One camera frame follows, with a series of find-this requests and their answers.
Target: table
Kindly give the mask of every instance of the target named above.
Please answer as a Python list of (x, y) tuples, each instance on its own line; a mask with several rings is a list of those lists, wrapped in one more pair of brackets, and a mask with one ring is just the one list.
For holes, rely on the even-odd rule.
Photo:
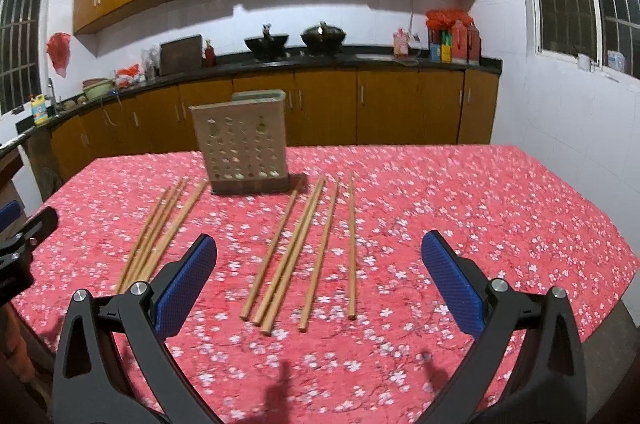
[[(218, 264), (181, 333), (166, 344), (216, 413), (228, 422), (408, 422), (433, 399), (472, 340), (462, 334), (420, 261), (424, 232), (438, 229), (489, 277), (516, 289), (567, 289), (586, 340), (630, 283), (638, 261), (609, 218), (534, 158), (514, 147), (340, 147), (288, 149), (292, 172), (328, 187), (271, 337), (239, 319), (287, 195), (203, 195), (165, 261), (201, 232)], [(349, 246), (347, 175), (354, 172), (358, 317), (346, 317)], [(199, 153), (93, 162), (47, 202), (59, 229), (38, 248), (35, 285), (20, 314), (54, 346), (72, 293), (109, 295), (160, 190), (204, 177)], [(343, 187), (307, 334), (297, 321), (315, 260), (330, 188)], [(303, 202), (280, 243), (286, 247)], [(514, 336), (485, 403), (499, 395), (522, 334)], [(125, 360), (149, 402), (140, 372)]]

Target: black countertop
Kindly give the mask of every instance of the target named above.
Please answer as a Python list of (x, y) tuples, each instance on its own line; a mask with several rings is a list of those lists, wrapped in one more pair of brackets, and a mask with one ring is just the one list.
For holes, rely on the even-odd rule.
[(157, 89), (164, 86), (175, 86), (186, 82), (198, 80), (210, 80), (214, 78), (228, 78), (243, 73), (255, 73), (257, 71), (278, 70), (302, 70), (305, 68), (380, 68), (394, 66), (396, 68), (433, 68), (434, 70), (482, 70), (488, 73), (502, 73), (502, 61), (500, 59), (483, 57), (480, 66), (466, 64), (450, 64), (446, 62), (433, 62), (428, 57), (421, 57), (424, 52), (412, 51), (406, 60), (395, 60), (391, 55), (389, 46), (355, 46), (345, 45), (342, 52), (335, 57), (311, 56), (306, 53), (306, 48), (290, 48), (287, 57), (275, 61), (256, 60), (250, 52), (242, 54), (230, 54), (217, 57), (213, 68), (201, 68), (199, 70), (171, 75), (159, 76), (153, 80), (129, 86), (100, 99), (90, 100), (78, 105), (71, 111), (65, 111), (52, 115), (50, 109), (49, 121), (43, 126), (34, 126), (33, 118), (28, 117), (17, 124), (18, 137), (10, 140), (0, 147), (0, 159), (21, 145), (38, 129), (51, 129), (68, 118), (87, 111), (97, 105), (107, 104), (118, 97), (126, 98), (138, 93)]

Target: yellow bottle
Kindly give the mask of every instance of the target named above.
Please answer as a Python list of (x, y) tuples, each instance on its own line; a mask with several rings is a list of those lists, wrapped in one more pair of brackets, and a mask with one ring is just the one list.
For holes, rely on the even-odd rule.
[(36, 126), (42, 126), (49, 120), (44, 95), (38, 95), (31, 99), (31, 114), (33, 115), (33, 123)]

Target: black pot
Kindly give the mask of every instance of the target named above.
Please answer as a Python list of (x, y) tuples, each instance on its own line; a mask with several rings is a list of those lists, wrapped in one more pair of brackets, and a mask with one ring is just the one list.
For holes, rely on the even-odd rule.
[(300, 37), (311, 55), (335, 55), (347, 34), (337, 26), (329, 26), (324, 21), (306, 29)]
[(289, 36), (286, 34), (272, 36), (269, 33), (271, 25), (264, 25), (261, 38), (249, 38), (244, 40), (246, 47), (258, 60), (275, 60), (285, 57), (284, 45), (287, 44)]

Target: red bottle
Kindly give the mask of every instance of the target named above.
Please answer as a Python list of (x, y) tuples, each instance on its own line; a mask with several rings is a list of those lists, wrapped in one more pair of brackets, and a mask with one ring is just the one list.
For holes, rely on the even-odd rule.
[(468, 39), (469, 49), (468, 63), (473, 66), (480, 66), (480, 47), (482, 41), (480, 39), (480, 32), (473, 23), (466, 29), (466, 37)]
[(454, 64), (466, 64), (467, 48), (466, 26), (457, 20), (451, 27), (451, 62)]
[(213, 52), (213, 46), (211, 46), (211, 41), (207, 39), (206, 41), (207, 47), (204, 50), (204, 65), (206, 68), (211, 68), (216, 65), (216, 54)]

